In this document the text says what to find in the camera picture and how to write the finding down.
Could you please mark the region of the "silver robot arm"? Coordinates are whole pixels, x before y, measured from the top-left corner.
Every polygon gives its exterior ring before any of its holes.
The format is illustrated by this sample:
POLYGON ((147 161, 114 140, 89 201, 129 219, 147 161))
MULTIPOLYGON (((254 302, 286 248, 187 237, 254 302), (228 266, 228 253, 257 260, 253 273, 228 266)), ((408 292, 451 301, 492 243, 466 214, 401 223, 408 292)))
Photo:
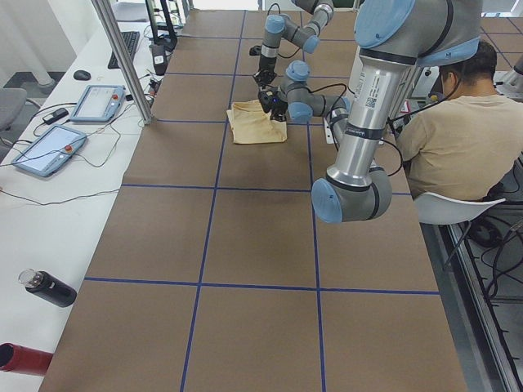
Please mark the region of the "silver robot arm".
POLYGON ((312 53, 321 30, 332 20, 330 1, 301 1, 311 20, 299 26, 284 14, 267 16, 254 78, 262 108, 274 120, 306 123, 324 118, 337 140, 335 163, 311 188, 315 214, 324 222, 366 221, 391 202, 391 183, 374 161, 405 71, 471 58, 481 26, 480 1, 366 1, 355 20, 362 69, 352 100, 313 93, 309 66, 293 61, 274 86, 282 40, 312 53))
POLYGON ((333 18, 333 1, 293 1, 293 4, 311 14, 310 21, 300 26, 287 14, 268 12, 262 44, 249 49, 250 56, 259 58, 253 79, 260 91, 269 87, 277 77, 275 66, 279 58, 290 59, 299 51, 312 54, 320 43, 320 33, 333 18), (279 52, 282 40, 290 42, 297 50, 292 55, 282 55, 279 52))

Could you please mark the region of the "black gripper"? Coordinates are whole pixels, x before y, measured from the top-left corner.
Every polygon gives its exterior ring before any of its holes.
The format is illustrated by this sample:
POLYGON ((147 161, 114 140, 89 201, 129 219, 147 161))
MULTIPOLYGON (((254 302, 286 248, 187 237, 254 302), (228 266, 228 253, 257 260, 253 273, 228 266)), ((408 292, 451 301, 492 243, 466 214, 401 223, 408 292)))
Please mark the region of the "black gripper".
POLYGON ((257 98, 265 114, 270 115, 270 120, 286 122, 288 103, 279 97, 277 88, 260 90, 257 98))
POLYGON ((258 70, 253 75, 259 91, 264 91, 269 87, 277 76, 275 72, 276 58, 261 56, 258 63, 258 70))

